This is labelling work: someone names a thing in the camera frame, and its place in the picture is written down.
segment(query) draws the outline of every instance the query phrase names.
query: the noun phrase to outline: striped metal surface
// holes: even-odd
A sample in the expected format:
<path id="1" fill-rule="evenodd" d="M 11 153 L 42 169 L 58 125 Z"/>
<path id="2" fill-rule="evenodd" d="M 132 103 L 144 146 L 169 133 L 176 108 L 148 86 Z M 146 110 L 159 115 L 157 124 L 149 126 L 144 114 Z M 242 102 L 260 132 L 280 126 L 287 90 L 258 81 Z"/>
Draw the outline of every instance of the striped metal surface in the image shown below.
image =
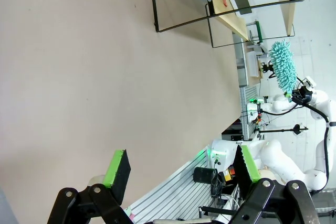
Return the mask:
<path id="1" fill-rule="evenodd" d="M 210 205 L 212 198 L 210 185 L 193 181 L 195 167 L 208 167 L 207 148 L 131 205 L 135 215 L 134 223 L 146 223 L 154 219 L 198 218 L 198 207 Z"/>
<path id="2" fill-rule="evenodd" d="M 248 86 L 240 88 L 240 102 L 242 107 L 242 115 L 246 115 L 247 103 L 250 99 L 255 99 L 258 97 L 256 86 Z M 244 140 L 249 140 L 252 137 L 253 130 L 255 129 L 255 124 L 249 123 L 246 116 L 242 116 L 241 124 L 243 127 Z"/>

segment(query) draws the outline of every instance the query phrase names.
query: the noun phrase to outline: white wall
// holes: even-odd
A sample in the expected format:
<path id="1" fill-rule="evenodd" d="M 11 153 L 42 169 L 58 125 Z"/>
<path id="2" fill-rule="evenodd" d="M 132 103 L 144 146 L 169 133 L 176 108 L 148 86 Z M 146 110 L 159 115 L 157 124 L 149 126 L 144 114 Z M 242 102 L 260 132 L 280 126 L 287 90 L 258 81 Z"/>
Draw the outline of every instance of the white wall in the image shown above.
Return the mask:
<path id="1" fill-rule="evenodd" d="M 267 32 L 283 33 L 278 20 L 271 13 L 259 12 L 263 17 L 261 25 Z M 291 51 L 295 54 L 294 61 L 299 77 L 312 77 L 317 88 L 328 93 L 330 98 L 336 99 L 334 79 L 336 78 L 336 0 L 305 0 L 298 3 L 295 14 L 296 36 L 287 39 L 291 42 Z M 275 79 L 263 79 L 261 82 L 261 95 L 274 95 L 282 93 L 277 87 Z M 292 128 L 296 123 L 302 123 L 308 127 L 307 133 L 295 137 L 292 133 L 268 133 L 268 138 L 277 138 L 282 142 L 282 148 L 287 155 L 303 170 L 314 167 L 314 150 L 323 139 L 325 130 L 323 121 L 315 121 L 307 109 L 299 109 L 274 120 L 268 129 Z M 330 174 L 328 187 L 336 187 L 336 169 Z"/>

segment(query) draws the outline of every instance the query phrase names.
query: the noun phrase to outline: fluffy cleaning brush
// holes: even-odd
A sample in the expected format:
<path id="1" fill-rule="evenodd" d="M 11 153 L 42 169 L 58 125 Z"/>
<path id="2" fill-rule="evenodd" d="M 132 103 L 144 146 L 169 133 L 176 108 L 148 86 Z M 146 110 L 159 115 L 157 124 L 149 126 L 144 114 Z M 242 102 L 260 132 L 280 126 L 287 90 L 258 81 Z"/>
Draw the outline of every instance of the fluffy cleaning brush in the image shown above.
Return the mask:
<path id="1" fill-rule="evenodd" d="M 279 88 L 288 94 L 296 86 L 296 69 L 293 61 L 293 53 L 289 50 L 290 43 L 285 40 L 275 42 L 269 52 L 273 64 L 274 73 L 278 79 Z"/>

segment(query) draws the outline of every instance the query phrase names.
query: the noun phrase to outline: bolt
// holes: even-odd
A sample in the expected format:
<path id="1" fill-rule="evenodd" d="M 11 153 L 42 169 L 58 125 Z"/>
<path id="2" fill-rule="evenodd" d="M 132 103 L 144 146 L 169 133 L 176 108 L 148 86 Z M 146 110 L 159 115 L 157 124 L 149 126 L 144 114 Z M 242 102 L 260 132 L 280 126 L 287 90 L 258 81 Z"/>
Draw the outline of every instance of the bolt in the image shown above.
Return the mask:
<path id="1" fill-rule="evenodd" d="M 265 187 L 269 187 L 271 185 L 271 183 L 268 180 L 265 180 L 262 184 Z"/>
<path id="2" fill-rule="evenodd" d="M 96 194 L 100 193 L 100 188 L 99 187 L 95 187 L 93 190 Z"/>
<path id="3" fill-rule="evenodd" d="M 297 190 L 297 189 L 299 189 L 299 185 L 298 185 L 297 183 L 293 183 L 293 184 L 292 184 L 292 188 L 293 188 L 294 190 Z"/>

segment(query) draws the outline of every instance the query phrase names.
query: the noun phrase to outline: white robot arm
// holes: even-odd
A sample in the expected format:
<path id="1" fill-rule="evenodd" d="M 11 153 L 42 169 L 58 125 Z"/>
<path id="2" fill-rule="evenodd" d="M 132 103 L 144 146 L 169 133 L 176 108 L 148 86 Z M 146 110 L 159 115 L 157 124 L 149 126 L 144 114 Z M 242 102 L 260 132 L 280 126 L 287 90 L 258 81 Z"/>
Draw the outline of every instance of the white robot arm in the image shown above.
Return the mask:
<path id="1" fill-rule="evenodd" d="M 278 174 L 284 183 L 298 179 L 311 190 L 321 190 L 327 183 L 329 171 L 333 168 L 333 150 L 336 144 L 336 102 L 330 100 L 325 92 L 315 90 L 314 86 L 313 81 L 307 77 L 304 86 L 293 92 L 292 97 L 294 102 L 310 108 L 314 119 L 319 120 L 325 117 L 329 121 L 326 124 L 328 129 L 325 132 L 325 139 L 316 148 L 314 169 L 302 172 L 295 162 L 281 150 L 281 144 L 278 140 L 263 140 L 244 144 L 248 145 L 254 159 L 260 159 L 264 165 Z M 275 105 L 263 104 L 261 108 L 264 112 L 268 108 L 274 113 L 292 108 L 295 105 L 294 102 L 288 102 L 287 98 L 283 99 L 282 97 L 275 100 Z M 233 163 L 236 147 L 237 143 L 235 142 L 215 140 L 212 146 L 214 167 L 219 171 L 226 170 Z"/>

